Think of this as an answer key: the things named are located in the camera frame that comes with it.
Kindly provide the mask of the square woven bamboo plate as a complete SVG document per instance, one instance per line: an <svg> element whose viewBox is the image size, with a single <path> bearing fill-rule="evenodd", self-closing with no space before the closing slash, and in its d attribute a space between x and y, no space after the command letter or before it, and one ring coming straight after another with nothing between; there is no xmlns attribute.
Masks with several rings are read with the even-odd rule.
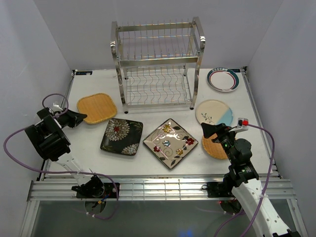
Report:
<svg viewBox="0 0 316 237"><path fill-rule="evenodd" d="M77 102L79 113L86 114L87 124L98 124L113 118L118 110L112 98L105 93L97 93L83 97Z"/></svg>

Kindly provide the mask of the black floral square plate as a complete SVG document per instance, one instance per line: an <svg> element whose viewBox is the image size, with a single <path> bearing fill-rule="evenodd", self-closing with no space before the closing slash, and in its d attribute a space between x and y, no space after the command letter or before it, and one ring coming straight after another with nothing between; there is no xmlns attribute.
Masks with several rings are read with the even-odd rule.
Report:
<svg viewBox="0 0 316 237"><path fill-rule="evenodd" d="M111 118L107 124L100 149L109 153L125 156L136 155L143 123L121 118Z"/></svg>

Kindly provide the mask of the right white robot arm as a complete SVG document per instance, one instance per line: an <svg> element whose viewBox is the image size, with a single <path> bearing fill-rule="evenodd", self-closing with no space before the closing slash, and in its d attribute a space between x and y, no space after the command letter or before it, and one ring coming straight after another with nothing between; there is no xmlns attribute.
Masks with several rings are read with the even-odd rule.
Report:
<svg viewBox="0 0 316 237"><path fill-rule="evenodd" d="M242 233L245 236L253 228L258 237L298 237L298 231L292 231L281 219L266 195L268 181L262 183L251 162L251 143L236 134L246 131L251 125L245 118L238 120L236 127L224 123L211 125L201 123L204 138L214 136L212 142L222 146L230 162L229 172L223 182L208 183L209 193L234 196L241 204L243 212L250 220Z"/></svg>

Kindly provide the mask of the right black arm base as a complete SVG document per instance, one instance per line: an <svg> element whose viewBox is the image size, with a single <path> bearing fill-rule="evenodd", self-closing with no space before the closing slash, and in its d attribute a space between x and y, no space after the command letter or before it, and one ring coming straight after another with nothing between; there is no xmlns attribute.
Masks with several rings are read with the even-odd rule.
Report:
<svg viewBox="0 0 316 237"><path fill-rule="evenodd" d="M202 185L202 190L207 192L208 198L232 198L232 187L224 182L207 182Z"/></svg>

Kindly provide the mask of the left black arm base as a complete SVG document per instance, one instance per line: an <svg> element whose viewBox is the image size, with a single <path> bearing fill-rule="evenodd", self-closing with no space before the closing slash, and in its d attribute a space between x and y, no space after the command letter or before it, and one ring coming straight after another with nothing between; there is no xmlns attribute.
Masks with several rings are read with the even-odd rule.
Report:
<svg viewBox="0 0 316 237"><path fill-rule="evenodd" d="M103 183L97 176L93 176L90 180L82 185L72 186L71 190L76 192L77 198L116 198L119 194L120 183L115 183L117 189L112 182Z"/></svg>

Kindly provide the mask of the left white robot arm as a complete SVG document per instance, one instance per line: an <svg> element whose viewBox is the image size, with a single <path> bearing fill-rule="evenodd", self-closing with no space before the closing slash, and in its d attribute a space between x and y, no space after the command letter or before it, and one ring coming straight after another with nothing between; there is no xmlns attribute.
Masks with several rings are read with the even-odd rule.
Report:
<svg viewBox="0 0 316 237"><path fill-rule="evenodd" d="M87 117L71 110L54 112L45 107L37 112L40 121L25 129L25 133L43 160L50 160L62 166L76 179L72 190L86 198L98 198L105 192L101 179L91 171L81 168L71 155L71 142L62 131L64 127L75 128Z"/></svg>

